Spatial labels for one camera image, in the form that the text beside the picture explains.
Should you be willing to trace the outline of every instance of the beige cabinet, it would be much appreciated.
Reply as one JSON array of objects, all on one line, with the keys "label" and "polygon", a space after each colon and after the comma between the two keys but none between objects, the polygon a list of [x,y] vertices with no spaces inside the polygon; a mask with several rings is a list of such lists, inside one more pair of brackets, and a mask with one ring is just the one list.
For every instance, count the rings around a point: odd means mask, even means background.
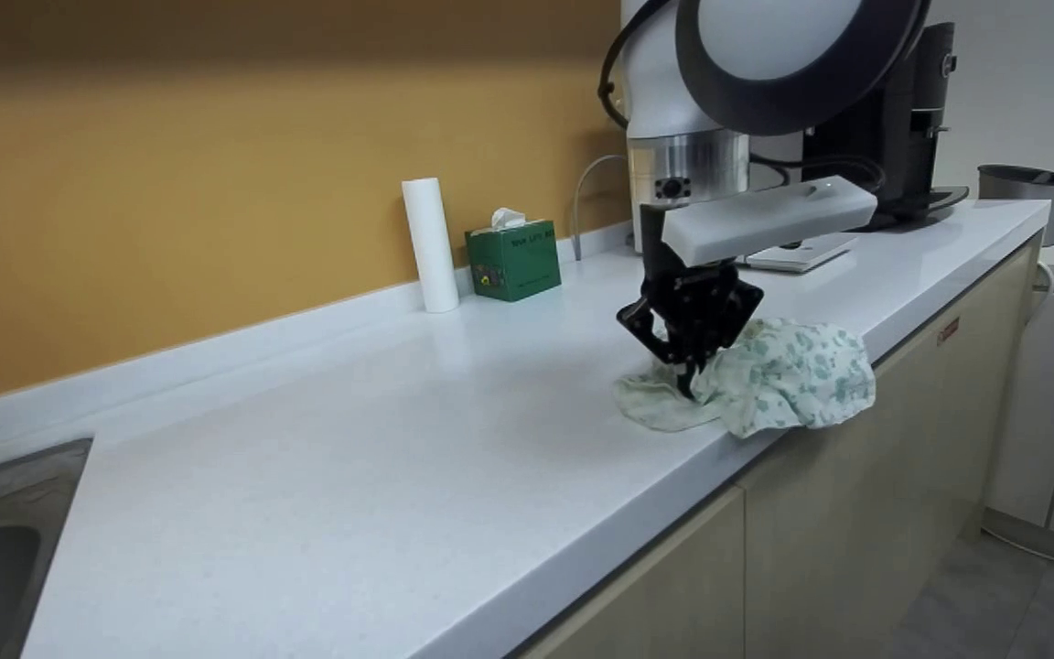
[{"label": "beige cabinet", "polygon": [[881,656],[977,526],[1036,257],[1012,255],[879,364],[873,408],[780,440],[526,656]]},{"label": "beige cabinet", "polygon": [[745,491],[745,656],[881,656],[979,509],[1032,250],[877,368],[877,404],[795,431]]},{"label": "beige cabinet", "polygon": [[720,493],[524,656],[743,656],[743,492]]}]

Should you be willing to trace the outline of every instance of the floor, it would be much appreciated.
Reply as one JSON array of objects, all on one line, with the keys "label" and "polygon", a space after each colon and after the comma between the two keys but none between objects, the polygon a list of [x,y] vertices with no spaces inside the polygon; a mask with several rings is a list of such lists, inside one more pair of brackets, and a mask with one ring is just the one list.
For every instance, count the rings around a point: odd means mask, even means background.
[{"label": "floor", "polygon": [[1054,659],[1054,564],[959,541],[906,614],[891,659]]}]

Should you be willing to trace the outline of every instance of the orange wall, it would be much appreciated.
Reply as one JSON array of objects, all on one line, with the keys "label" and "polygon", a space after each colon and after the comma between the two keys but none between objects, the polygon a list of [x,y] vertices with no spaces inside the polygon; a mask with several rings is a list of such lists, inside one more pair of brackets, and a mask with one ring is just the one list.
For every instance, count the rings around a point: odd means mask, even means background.
[{"label": "orange wall", "polygon": [[[34,4],[0,3],[0,392],[415,279],[402,179],[460,261],[501,205],[565,233],[623,151],[619,0]],[[598,178],[589,229],[627,216]]]}]

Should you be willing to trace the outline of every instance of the trash can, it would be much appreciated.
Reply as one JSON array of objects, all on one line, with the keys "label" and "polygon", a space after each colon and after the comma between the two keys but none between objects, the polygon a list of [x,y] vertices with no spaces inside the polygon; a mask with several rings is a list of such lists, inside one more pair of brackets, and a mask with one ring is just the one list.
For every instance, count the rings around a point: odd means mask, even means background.
[{"label": "trash can", "polygon": [[1016,166],[980,166],[979,199],[1050,199],[1043,247],[1054,246],[1054,171]]}]

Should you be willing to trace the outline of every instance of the cloth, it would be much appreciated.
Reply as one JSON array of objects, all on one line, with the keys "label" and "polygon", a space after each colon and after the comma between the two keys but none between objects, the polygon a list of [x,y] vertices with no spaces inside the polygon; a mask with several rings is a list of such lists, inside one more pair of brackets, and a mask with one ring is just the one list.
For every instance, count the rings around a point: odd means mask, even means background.
[{"label": "cloth", "polygon": [[729,350],[720,350],[690,384],[656,362],[648,372],[616,381],[624,415],[665,433],[720,419],[740,439],[767,428],[824,428],[876,402],[876,376],[860,336],[834,325],[752,321]]}]

